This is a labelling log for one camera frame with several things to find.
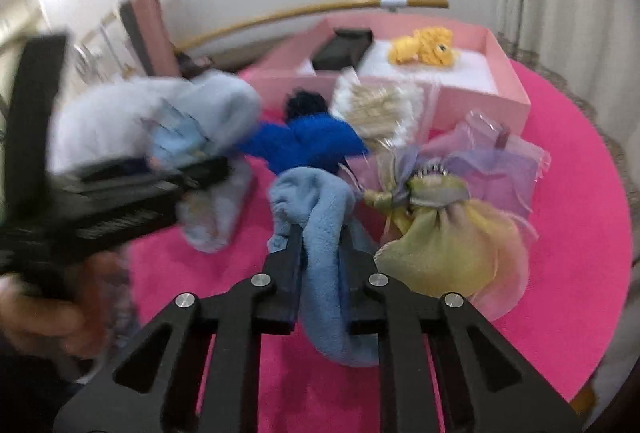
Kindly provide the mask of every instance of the black yarn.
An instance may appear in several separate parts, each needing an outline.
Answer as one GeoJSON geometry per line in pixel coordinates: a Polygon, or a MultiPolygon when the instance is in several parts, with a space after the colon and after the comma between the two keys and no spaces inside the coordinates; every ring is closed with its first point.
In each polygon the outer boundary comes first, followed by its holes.
{"type": "Polygon", "coordinates": [[[294,120],[302,116],[313,114],[325,114],[329,111],[324,97],[317,92],[307,90],[295,90],[292,96],[287,97],[285,104],[285,121],[294,120]]]}

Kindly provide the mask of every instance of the human hand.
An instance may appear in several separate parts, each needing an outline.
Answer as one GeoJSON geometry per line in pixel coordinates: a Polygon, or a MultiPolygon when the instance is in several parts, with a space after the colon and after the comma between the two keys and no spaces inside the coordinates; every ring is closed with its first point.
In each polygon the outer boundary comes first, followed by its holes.
{"type": "Polygon", "coordinates": [[[0,331],[19,352],[46,355],[42,337],[59,337],[70,355],[91,359],[104,348],[104,303],[99,280],[113,273],[115,253],[98,253],[81,266],[76,302],[26,296],[15,275],[0,276],[0,331]]]}

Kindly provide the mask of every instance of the black box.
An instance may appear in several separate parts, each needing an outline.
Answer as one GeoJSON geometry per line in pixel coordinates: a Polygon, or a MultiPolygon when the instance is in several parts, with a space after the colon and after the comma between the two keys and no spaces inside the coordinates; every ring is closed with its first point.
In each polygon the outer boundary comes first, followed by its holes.
{"type": "Polygon", "coordinates": [[[362,28],[337,28],[331,38],[312,58],[314,70],[339,72],[343,68],[357,68],[373,43],[373,31],[362,28]]]}

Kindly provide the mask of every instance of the stuffed toy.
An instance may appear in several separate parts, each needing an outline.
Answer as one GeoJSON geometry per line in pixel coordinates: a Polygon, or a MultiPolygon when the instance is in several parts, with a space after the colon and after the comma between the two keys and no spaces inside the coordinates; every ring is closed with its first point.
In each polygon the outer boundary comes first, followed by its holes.
{"type": "Polygon", "coordinates": [[[392,41],[389,63],[401,65],[419,61],[434,67],[451,67],[456,61],[453,32],[445,27],[427,27],[392,41]]]}

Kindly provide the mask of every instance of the metal screw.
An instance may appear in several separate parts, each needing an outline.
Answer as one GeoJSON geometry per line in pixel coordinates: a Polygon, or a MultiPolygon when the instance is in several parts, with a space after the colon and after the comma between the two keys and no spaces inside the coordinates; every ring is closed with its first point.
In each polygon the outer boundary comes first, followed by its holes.
{"type": "Polygon", "coordinates": [[[187,308],[196,302],[196,297],[191,292],[183,292],[175,299],[175,304],[180,308],[187,308]]]}
{"type": "Polygon", "coordinates": [[[464,304],[465,299],[460,296],[460,294],[456,294],[455,292],[451,292],[444,297],[444,304],[447,307],[451,308],[460,308],[464,304]]]}
{"type": "Polygon", "coordinates": [[[384,274],[377,272],[369,276],[369,283],[374,287],[383,287],[389,283],[389,279],[384,274]]]}
{"type": "Polygon", "coordinates": [[[251,278],[251,285],[254,287],[266,287],[271,283],[271,276],[261,272],[260,274],[255,274],[251,278]]]}

